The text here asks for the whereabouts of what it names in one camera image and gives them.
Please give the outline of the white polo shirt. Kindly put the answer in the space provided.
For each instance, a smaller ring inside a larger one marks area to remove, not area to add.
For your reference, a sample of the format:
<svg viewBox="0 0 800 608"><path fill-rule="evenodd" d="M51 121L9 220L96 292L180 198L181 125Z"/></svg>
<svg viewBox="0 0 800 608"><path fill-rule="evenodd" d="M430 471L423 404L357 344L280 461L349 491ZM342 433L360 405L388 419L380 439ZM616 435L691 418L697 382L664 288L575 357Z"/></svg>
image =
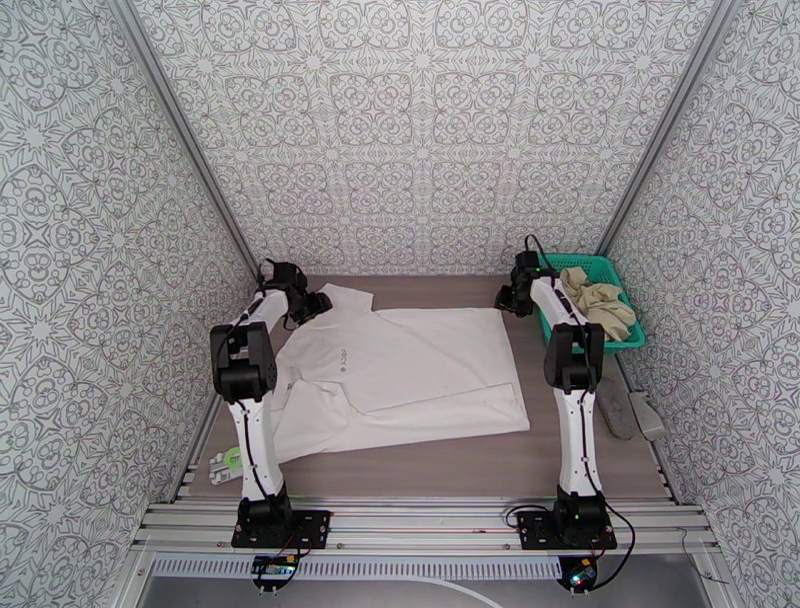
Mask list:
<svg viewBox="0 0 800 608"><path fill-rule="evenodd" d="M529 429L498 310L374 310L368 292L327 284L323 293L332 308L277 355L280 462Z"/></svg>

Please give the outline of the aluminium corner post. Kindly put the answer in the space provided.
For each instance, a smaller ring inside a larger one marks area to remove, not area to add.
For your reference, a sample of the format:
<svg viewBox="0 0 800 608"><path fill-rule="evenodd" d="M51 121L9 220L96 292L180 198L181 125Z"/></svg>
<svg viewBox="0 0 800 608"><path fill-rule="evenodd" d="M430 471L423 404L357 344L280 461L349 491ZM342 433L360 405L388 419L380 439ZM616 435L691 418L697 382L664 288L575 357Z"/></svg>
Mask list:
<svg viewBox="0 0 800 608"><path fill-rule="evenodd" d="M212 203L217 215L234 242L235 249L251 275L258 271L258 262L238 222L235 219L219 180L211 167L200 140L195 134L170 78L152 46L134 0L107 0L115 21L120 27L144 79L160 105L165 119L184 150L200 187Z"/></svg>
<svg viewBox="0 0 800 608"><path fill-rule="evenodd" d="M727 35L742 2L743 0L714 0L684 69L677 79L661 117L656 122L652 136L635 164L630 179L600 237L594 250L596 255L606 256L609 253L623 222L652 178L660 157L667 149L675 129L702 84L704 74Z"/></svg>

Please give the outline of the aluminium table side rail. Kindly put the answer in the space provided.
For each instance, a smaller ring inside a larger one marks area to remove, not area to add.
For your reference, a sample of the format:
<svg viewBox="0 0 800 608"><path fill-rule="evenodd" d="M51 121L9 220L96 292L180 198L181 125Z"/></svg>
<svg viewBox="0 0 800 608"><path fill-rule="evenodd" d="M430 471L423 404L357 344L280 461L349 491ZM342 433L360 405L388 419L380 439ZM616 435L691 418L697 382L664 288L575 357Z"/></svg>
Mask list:
<svg viewBox="0 0 800 608"><path fill-rule="evenodd" d="M257 288L251 301L231 323L215 326L210 331L210 370L212 393L209 402L202 409L199 426L190 441L188 456L181 462L179 475L170 486L167 502L174 503L182 496L182 491L191 484L193 474L200 460L201 452L212 430L220 404L224 401L219 392L220 369L229 364L229 342L237 331L246 327L250 316L258 309L264 297L264 291Z"/></svg>

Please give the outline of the dark grey oblong pad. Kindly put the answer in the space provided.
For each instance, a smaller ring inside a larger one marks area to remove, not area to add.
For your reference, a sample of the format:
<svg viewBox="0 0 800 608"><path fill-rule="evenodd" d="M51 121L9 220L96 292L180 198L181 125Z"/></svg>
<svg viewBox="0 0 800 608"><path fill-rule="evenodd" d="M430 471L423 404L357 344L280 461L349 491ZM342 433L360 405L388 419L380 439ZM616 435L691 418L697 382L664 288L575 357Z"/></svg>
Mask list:
<svg viewBox="0 0 800 608"><path fill-rule="evenodd" d="M624 384L617 379L604 376L595 398L609 432L619 440L632 440L638 431L635 415Z"/></svg>

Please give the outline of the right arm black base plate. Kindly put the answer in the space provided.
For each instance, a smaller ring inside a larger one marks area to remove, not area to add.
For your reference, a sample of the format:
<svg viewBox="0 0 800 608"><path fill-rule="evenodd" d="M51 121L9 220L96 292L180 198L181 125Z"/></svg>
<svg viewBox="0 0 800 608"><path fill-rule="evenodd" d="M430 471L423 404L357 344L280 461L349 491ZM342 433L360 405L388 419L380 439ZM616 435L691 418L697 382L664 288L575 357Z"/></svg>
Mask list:
<svg viewBox="0 0 800 608"><path fill-rule="evenodd" d="M559 516L550 511L515 514L523 550L601 552L618 548L609 521L587 517Z"/></svg>

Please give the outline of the white holder with green roll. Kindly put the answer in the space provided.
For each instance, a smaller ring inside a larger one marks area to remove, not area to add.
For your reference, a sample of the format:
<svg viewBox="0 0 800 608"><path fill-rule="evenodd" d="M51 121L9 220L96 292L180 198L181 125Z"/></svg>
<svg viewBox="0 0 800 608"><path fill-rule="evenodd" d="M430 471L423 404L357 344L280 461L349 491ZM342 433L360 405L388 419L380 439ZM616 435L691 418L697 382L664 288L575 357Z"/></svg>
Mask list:
<svg viewBox="0 0 800 608"><path fill-rule="evenodd" d="M238 446L216 453L208 461L208 478L212 486L219 486L243 477L241 451Z"/></svg>

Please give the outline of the blue circuit board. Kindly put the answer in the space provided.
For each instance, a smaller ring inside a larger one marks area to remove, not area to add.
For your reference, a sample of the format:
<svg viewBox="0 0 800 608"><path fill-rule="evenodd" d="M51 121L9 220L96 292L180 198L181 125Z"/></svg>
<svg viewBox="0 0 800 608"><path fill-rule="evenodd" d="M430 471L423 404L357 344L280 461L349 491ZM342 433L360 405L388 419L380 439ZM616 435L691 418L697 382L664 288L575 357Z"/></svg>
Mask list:
<svg viewBox="0 0 800 608"><path fill-rule="evenodd" d="M277 584L292 578L299 565L294 555L256 555L251 564L251 579L256 584Z"/></svg>

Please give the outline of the round black circuit board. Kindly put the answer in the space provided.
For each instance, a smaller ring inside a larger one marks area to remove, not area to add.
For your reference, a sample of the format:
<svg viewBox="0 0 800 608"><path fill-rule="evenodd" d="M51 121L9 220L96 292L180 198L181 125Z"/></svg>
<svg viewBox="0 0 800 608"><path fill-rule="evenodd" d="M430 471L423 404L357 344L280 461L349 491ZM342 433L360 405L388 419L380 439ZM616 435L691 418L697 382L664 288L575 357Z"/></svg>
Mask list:
<svg viewBox="0 0 800 608"><path fill-rule="evenodd" d="M559 585L573 594L585 594L594 589L598 578L594 557L561 556Z"/></svg>

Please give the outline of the teal plastic basket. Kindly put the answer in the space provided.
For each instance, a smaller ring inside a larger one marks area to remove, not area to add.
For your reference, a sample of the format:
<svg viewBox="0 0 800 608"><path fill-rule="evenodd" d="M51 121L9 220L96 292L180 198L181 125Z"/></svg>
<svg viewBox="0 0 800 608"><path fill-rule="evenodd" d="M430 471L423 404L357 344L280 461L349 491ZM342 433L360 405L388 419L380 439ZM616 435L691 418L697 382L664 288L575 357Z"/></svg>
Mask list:
<svg viewBox="0 0 800 608"><path fill-rule="evenodd" d="M581 267L590 283L607 283L623 288L622 281L613 263L603 256L575 253L547 253L552 266L561 271L565 268ZM645 344L646 338L641 323L635 319L630 326L630 335L622 341L607 340L605 352L614 353L623 349L639 348Z"/></svg>

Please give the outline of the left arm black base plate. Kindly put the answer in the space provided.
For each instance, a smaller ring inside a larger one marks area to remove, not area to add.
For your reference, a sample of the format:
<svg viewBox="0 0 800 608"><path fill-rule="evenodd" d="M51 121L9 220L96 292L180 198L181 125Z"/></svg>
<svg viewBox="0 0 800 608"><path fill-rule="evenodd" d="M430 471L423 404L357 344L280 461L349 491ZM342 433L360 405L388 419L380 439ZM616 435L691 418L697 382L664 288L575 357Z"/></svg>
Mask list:
<svg viewBox="0 0 800 608"><path fill-rule="evenodd" d="M296 510L288 516L273 513L240 514L231 545L237 549L324 549L332 513L328 510Z"/></svg>

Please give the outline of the beige drawstring shorts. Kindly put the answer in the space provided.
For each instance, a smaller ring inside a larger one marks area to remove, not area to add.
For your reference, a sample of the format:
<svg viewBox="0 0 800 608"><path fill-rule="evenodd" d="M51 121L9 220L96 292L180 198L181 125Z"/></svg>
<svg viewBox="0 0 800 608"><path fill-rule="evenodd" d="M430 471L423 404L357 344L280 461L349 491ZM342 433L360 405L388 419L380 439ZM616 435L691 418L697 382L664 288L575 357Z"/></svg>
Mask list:
<svg viewBox="0 0 800 608"><path fill-rule="evenodd" d="M607 341L624 342L637 321L630 305L622 301L622 288L610 283L592 283L577 266L560 272L568 298L591 323L599 324Z"/></svg>

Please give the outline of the aluminium mounting rail frame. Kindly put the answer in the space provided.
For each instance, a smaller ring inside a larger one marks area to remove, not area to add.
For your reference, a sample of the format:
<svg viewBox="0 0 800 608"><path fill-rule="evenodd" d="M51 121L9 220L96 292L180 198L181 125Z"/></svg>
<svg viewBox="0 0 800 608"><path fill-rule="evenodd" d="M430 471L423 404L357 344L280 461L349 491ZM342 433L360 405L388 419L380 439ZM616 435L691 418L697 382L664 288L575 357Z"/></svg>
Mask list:
<svg viewBox="0 0 800 608"><path fill-rule="evenodd" d="M293 498L297 509L331 514L324 554L342 556L518 556L511 503L501 498ZM184 497L146 509L137 550L231 553L238 501ZM698 506L668 499L618 501L610 512L618 546L644 554L716 554L717 538Z"/></svg>

